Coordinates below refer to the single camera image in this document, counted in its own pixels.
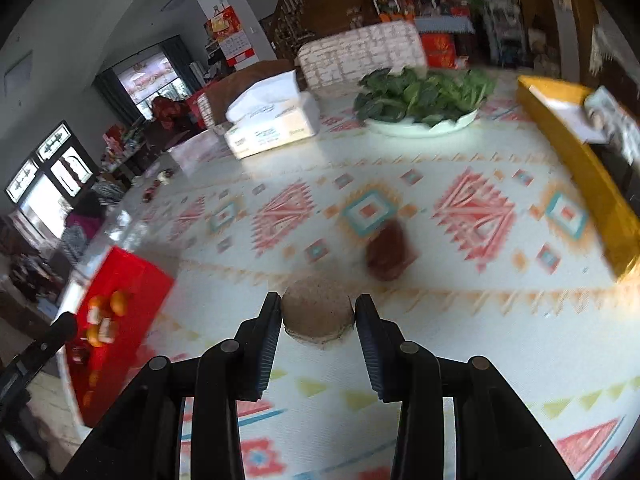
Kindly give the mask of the orange mandarin fruit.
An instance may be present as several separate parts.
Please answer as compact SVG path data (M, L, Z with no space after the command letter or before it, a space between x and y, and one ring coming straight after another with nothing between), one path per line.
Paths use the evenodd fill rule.
M86 330L88 343L94 348L100 348L105 344L105 336L101 328L101 325L89 324Z

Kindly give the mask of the beige sugarcane chunk back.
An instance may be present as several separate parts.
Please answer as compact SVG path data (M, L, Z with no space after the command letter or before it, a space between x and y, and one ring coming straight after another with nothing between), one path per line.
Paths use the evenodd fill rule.
M281 312L291 337L318 347L341 339L355 323L347 290L321 276L305 276L288 286Z

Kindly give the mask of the orange mandarin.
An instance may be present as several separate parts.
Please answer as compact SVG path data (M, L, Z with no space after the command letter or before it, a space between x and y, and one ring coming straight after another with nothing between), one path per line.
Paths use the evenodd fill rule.
M122 290L115 290L110 299L110 308L114 315L124 316L128 309L128 295Z
M102 296L94 296L88 302L88 309L102 310L104 308L105 300Z

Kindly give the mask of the red wall calendar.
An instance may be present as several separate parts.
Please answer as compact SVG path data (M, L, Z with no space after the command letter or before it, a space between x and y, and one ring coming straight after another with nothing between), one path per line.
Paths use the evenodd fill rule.
M232 6L215 6L214 16L205 23L205 30L218 44L230 66L234 67L255 55L254 48Z

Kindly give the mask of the grey glove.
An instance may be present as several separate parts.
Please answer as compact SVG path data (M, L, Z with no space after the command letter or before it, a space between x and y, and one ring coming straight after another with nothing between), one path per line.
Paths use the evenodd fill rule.
M590 124L603 133L609 146L639 168L639 125L623 109L607 88L601 86L590 93L582 104Z

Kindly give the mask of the red plastic tray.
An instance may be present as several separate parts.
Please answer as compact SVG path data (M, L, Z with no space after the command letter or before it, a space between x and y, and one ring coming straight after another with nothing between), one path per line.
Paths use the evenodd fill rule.
M96 426L118 397L140 344L174 283L160 268L130 252L114 247L107 253L75 314L77 334L65 345L70 388L83 425ZM115 290L128 295L124 316L114 315L110 308ZM100 348L94 348L86 337L88 302L94 296L105 300L103 317L114 318L118 325L115 341Z

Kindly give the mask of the patterned chair back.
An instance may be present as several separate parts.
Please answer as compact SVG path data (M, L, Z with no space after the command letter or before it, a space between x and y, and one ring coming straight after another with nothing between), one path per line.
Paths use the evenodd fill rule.
M382 68L399 73L426 67L416 26L405 21L380 23L314 40L298 51L297 62L311 89L357 82Z

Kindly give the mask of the red jujube date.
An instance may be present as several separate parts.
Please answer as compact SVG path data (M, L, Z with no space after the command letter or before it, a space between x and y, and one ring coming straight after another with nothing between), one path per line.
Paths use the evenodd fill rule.
M395 218L382 224L367 244L364 256L368 273L382 282L397 280L416 260L404 226Z

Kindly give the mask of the white tissue pack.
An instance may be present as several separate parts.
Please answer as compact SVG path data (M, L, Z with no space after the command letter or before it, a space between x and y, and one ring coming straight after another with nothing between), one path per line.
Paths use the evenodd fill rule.
M308 91L300 91L294 70L255 82L228 107L232 127L224 134L237 159L280 148L315 136L320 107Z

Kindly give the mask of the white plate of spinach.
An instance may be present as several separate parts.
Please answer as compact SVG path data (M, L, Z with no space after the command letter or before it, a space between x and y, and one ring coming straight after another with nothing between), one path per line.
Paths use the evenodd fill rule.
M388 136L428 138L471 125L494 94L495 78L484 70L379 68L358 82L352 109L370 129Z

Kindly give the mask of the beige sugarcane chunk front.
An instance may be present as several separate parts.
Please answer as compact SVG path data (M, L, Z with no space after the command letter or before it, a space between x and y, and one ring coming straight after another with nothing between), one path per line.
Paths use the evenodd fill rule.
M89 325L99 326L103 320L103 311L100 307L90 306L87 311L87 322Z

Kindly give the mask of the brown chair back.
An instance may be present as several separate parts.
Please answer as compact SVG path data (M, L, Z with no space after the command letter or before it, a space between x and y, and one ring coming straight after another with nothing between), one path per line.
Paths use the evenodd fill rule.
M260 61L204 88L196 104L205 127L212 128L226 122L229 105L250 86L290 70L294 70L294 64L289 60Z

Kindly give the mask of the yellow cardboard tray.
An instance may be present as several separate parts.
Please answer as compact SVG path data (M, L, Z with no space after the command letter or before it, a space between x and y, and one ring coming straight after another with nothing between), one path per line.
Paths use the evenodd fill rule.
M516 97L546 136L582 193L616 278L639 275L639 219L594 151L570 131L544 99L582 104L592 90L581 84L520 75Z

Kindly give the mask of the small items on table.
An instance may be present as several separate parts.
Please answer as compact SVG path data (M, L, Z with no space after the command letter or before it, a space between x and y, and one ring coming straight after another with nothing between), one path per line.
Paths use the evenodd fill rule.
M166 185L174 176L174 174L175 170L173 170L172 168L166 168L160 171L153 180L152 184L144 190L142 194L142 203L148 204L149 202L152 202L160 187L162 185Z

